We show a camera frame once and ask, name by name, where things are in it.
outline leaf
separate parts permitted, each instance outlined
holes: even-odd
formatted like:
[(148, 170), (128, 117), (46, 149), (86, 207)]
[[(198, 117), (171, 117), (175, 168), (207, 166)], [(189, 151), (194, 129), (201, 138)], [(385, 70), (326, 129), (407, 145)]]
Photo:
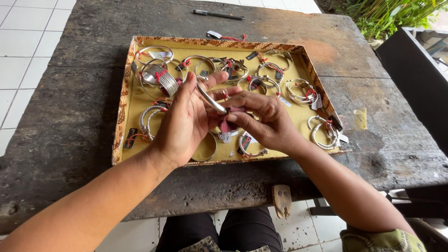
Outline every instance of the leaf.
[(391, 13), (390, 17), (395, 16), (400, 10), (401, 10), (402, 5), (397, 6)]

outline weathered wooden tabletop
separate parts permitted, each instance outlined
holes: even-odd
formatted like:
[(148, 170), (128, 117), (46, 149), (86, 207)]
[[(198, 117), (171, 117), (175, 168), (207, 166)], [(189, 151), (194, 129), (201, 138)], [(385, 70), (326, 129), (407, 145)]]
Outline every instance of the weathered wooden tabletop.
[[(193, 15), (233, 13), (245, 21)], [(190, 0), (78, 0), (49, 67), (0, 158), (0, 234), (111, 166), (125, 57), (133, 35), (305, 46), (341, 114), (367, 108), (367, 130), (334, 157), (379, 190), (443, 184), (448, 160), (417, 120), (349, 17)], [(291, 159), (179, 168), (125, 220), (271, 204), (271, 186), (293, 200), (319, 191)]]

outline right hand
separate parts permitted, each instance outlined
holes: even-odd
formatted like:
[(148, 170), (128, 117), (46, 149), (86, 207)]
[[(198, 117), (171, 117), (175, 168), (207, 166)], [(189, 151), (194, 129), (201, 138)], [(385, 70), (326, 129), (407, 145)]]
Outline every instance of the right hand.
[(306, 139), (297, 131), (286, 108), (276, 96), (242, 91), (221, 103), (225, 108), (245, 107), (260, 122), (245, 112), (231, 112), (226, 119), (249, 132), (264, 147), (291, 155)]

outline yellow felt lining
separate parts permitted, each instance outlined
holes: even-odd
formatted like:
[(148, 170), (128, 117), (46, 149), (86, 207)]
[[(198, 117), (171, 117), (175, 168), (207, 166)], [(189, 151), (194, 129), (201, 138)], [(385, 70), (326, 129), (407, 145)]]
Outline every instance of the yellow felt lining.
[[(248, 56), (253, 50), (250, 49), (239, 49), (239, 48), (221, 48), (221, 47), (212, 47), (212, 46), (202, 46), (202, 45), (192, 45), (192, 44), (185, 44), (185, 43), (177, 43), (177, 42), (171, 42), (171, 41), (164, 41), (164, 40), (145, 40), (145, 44), (142, 45), (140, 48), (143, 48), (144, 46), (148, 45), (164, 45), (168, 46), (174, 51), (175, 58), (178, 60), (183, 60), (184, 58), (190, 56), (190, 55), (204, 55), (204, 56), (214, 56), (214, 57), (227, 57), (227, 58), (234, 58), (234, 59), (244, 59), (245, 65), (249, 68), (250, 74), (255, 75), (257, 66), (260, 64), (260, 61), (257, 58), (254, 58), (250, 61), (245, 59), (246, 56)], [(164, 50), (162, 49), (154, 49), (154, 51), (162, 52)], [(302, 78), (305, 80), (310, 81), (311, 78), (307, 72), (307, 70), (304, 68), (304, 62), (300, 56), (300, 52), (294, 51), (291, 52), (292, 58), (294, 60), (294, 66), (285, 71), (285, 76), (283, 78), (282, 83), (280, 84), (281, 93), (283, 98), (285, 98), (287, 101), (289, 101), (292, 105), (291, 107), (287, 107), (285, 105), (285, 108), (287, 109), (289, 115), (291, 116), (291, 119), (296, 126), (296, 128), (299, 130), (299, 132), (307, 139), (310, 139), (311, 131), (306, 126), (306, 120), (311, 117), (317, 115), (317, 113), (310, 108), (310, 106), (301, 106), (296, 103), (293, 103), (289, 97), (286, 95), (285, 90), (285, 83), (287, 80), (290, 79), (297, 79)], [(268, 62), (273, 62), (278, 64), (281, 67), (286, 67), (288, 62), (286, 59), (283, 58), (281, 55), (266, 55), (266, 57), (269, 58)], [(145, 62), (149, 60), (148, 57), (141, 56), (141, 61)], [(191, 59), (191, 65), (189, 67), (189, 70), (194, 71), (195, 66), (200, 61), (200, 59)], [(211, 67), (204, 63), (202, 64), (199, 69), (198, 73), (200, 73), (201, 70), (206, 70), (211, 73)], [(168, 72), (176, 77), (182, 77), (182, 74), (174, 69), (174, 64), (168, 65)], [(263, 68), (260, 71), (261, 75), (269, 75), (271, 78), (275, 77), (275, 72), (268, 69)], [(247, 90), (248, 82), (243, 81), (240, 83), (240, 86)], [(229, 87), (228, 84), (219, 84), (215, 88), (223, 88), (223, 87)], [(129, 95), (128, 95), (128, 103), (126, 107), (126, 117), (125, 117), (125, 133), (124, 135), (127, 135), (127, 132), (130, 128), (137, 128), (140, 129), (138, 125), (138, 119), (140, 117), (140, 114), (143, 110), (145, 110), (147, 107), (151, 106), (151, 103), (154, 102), (155, 97), (163, 96), (162, 92), (158, 90), (156, 87), (150, 87), (146, 86), (146, 91), (151, 94), (151, 96), (148, 96), (141, 88), (140, 83), (132, 76), (131, 77), (131, 83), (129, 84)], [(303, 96), (304, 93), (299, 88), (294, 88), (293, 91), (297, 93), (300, 96)], [(268, 89), (268, 95), (275, 95), (275, 88)], [(163, 118), (162, 113), (157, 113), (151, 118), (150, 122), (150, 130), (151, 134), (155, 135), (157, 130), (160, 126), (160, 121)], [(320, 122), (317, 120), (313, 120), (311, 125), (316, 126)], [(222, 140), (216, 139), (217, 141), (217, 150), (216, 154), (213, 156), (213, 158), (210, 161), (220, 162), (220, 161), (234, 161), (234, 160), (240, 160), (243, 159), (243, 157), (237, 153), (238, 149), (238, 137), (239, 135), (233, 136), (232, 141), (230, 143), (223, 143)], [(316, 139), (323, 143), (323, 144), (329, 144), (330, 139), (327, 135), (327, 130), (325, 127), (321, 127), (319, 131), (316, 133)], [(147, 143), (142, 142), (135, 142), (132, 149), (124, 149), (121, 151), (122, 154), (122, 160), (125, 160), (129, 158), (130, 156), (136, 154), (137, 152), (143, 150), (147, 146)], [(261, 146), (259, 143), (252, 143), (249, 145), (247, 151), (252, 153), (258, 153), (261, 149), (264, 147)], [(340, 148), (337, 148), (335, 150), (331, 150), (328, 152), (337, 152), (340, 151)], [(261, 156), (259, 158), (279, 158), (279, 157), (286, 157), (285, 154), (269, 150), (269, 153), (265, 156)]]

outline pen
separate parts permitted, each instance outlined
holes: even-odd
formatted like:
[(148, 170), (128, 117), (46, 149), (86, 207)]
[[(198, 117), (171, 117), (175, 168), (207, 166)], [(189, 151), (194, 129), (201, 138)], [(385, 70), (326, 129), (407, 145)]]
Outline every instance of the pen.
[(209, 12), (209, 11), (205, 11), (205, 10), (198, 10), (198, 9), (194, 9), (193, 13), (194, 14), (199, 14), (199, 15), (204, 15), (204, 16), (210, 15), (210, 16), (226, 17), (226, 18), (232, 18), (232, 19), (238, 19), (238, 20), (245, 19), (244, 17), (238, 17), (238, 16), (233, 16), (233, 15), (227, 15), (227, 14), (213, 13), (213, 12)]

